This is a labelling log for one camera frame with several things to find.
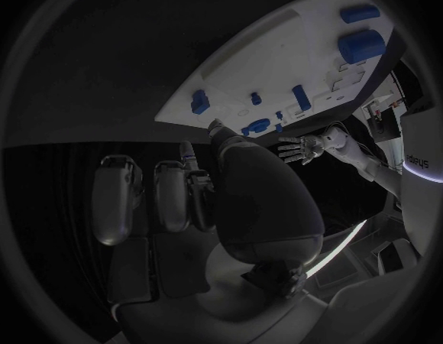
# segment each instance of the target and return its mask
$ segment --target blue object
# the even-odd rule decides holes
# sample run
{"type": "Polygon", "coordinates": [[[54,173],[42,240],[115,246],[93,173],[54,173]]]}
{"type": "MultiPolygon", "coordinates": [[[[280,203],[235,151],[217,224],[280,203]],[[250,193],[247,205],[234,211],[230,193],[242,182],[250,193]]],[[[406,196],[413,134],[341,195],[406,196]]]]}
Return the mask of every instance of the blue object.
{"type": "Polygon", "coordinates": [[[309,99],[307,98],[302,86],[296,86],[292,89],[292,91],[299,103],[299,107],[301,107],[301,110],[307,111],[308,109],[311,109],[311,103],[309,102],[309,99]]]}
{"type": "Polygon", "coordinates": [[[247,130],[259,133],[265,131],[269,125],[271,125],[271,121],[268,118],[262,118],[261,120],[252,122],[247,126],[247,130]]]}
{"type": "Polygon", "coordinates": [[[191,102],[191,112],[201,115],[210,107],[209,98],[207,98],[202,89],[196,90],[192,95],[192,98],[193,101],[191,102]]]}
{"type": "Polygon", "coordinates": [[[364,21],[365,19],[380,17],[378,8],[372,5],[357,6],[341,10],[341,18],[346,23],[354,23],[356,21],[364,21]]]}
{"type": "Polygon", "coordinates": [[[375,30],[341,37],[338,41],[338,48],[346,63],[358,63],[386,52],[386,44],[375,30]]]}
{"type": "Polygon", "coordinates": [[[252,103],[253,103],[254,105],[259,105],[259,104],[261,104],[261,97],[258,95],[257,92],[253,92],[253,93],[251,94],[251,96],[252,96],[252,103]]]}

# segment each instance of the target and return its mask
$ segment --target robotic arm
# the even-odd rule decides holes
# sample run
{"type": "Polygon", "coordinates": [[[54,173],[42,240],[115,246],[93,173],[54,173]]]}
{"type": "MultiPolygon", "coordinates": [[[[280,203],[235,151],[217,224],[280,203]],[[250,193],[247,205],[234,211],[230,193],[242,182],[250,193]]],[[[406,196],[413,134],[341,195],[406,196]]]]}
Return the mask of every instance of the robotic arm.
{"type": "Polygon", "coordinates": [[[279,140],[295,143],[279,147],[280,151],[287,151],[279,154],[279,157],[285,158],[286,163],[302,160],[302,164],[306,165],[327,151],[341,162],[352,164],[364,179],[377,182],[400,200],[401,175],[383,166],[379,159],[365,154],[359,144],[340,128],[331,127],[320,136],[306,135],[279,140]]]}

